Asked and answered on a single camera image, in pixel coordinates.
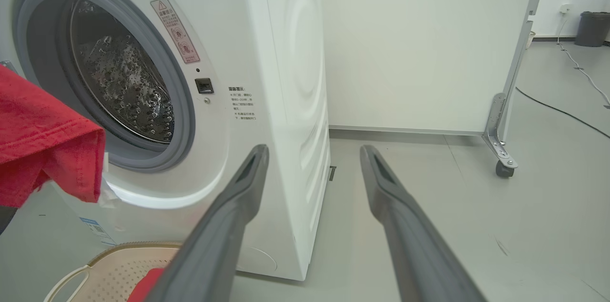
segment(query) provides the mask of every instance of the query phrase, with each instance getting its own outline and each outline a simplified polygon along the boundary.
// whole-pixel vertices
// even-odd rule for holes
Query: wall socket
[[[561,7],[559,7],[559,11],[562,14],[570,13],[572,9],[574,9],[573,4],[562,4]]]

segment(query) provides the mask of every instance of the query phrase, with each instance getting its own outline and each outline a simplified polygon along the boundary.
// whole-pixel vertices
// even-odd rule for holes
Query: white partition board
[[[322,0],[331,128],[482,133],[529,0]]]

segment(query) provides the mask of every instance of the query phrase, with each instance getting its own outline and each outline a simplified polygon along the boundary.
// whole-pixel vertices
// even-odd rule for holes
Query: caster wheel
[[[514,168],[510,168],[510,167],[505,167],[504,165],[502,165],[501,161],[498,161],[498,163],[496,164],[496,174],[499,177],[512,177],[512,174],[515,172]]]

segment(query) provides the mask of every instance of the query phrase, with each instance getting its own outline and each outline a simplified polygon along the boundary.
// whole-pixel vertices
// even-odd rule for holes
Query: white washing machine
[[[265,143],[238,269],[305,279],[330,164],[320,0],[0,5],[0,60],[106,129],[102,203],[61,193],[102,242],[185,239]]]

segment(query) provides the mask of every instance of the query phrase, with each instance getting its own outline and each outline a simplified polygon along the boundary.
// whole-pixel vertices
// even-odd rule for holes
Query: red cloth
[[[49,179],[97,202],[104,146],[103,128],[0,65],[0,206],[21,207]]]
[[[146,276],[135,285],[127,302],[143,302],[155,283],[157,283],[157,280],[159,280],[159,277],[161,277],[162,273],[163,269],[151,269],[148,271]]]

